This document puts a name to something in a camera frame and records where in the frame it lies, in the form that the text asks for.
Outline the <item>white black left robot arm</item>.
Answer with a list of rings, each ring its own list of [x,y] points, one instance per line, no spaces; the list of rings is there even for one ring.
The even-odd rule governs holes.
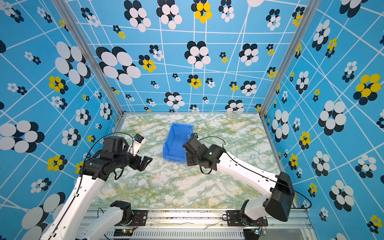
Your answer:
[[[42,240],[99,240],[115,225],[137,225],[131,204],[114,201],[110,207],[85,228],[81,228],[94,197],[99,192],[110,174],[118,169],[129,167],[142,172],[153,160],[141,157],[138,151],[146,139],[137,134],[131,144],[123,137],[107,137],[103,148],[84,162],[77,183],[69,199],[55,218]]]

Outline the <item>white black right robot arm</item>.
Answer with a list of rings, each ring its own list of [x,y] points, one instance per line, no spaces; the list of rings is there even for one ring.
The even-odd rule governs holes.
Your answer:
[[[278,175],[252,166],[229,153],[224,147],[206,147],[197,138],[190,137],[184,144],[187,165],[199,166],[228,174],[234,179],[256,189],[260,197],[246,200],[239,212],[240,221],[252,226],[259,218],[271,216],[287,222],[295,198],[290,176],[284,172]]]

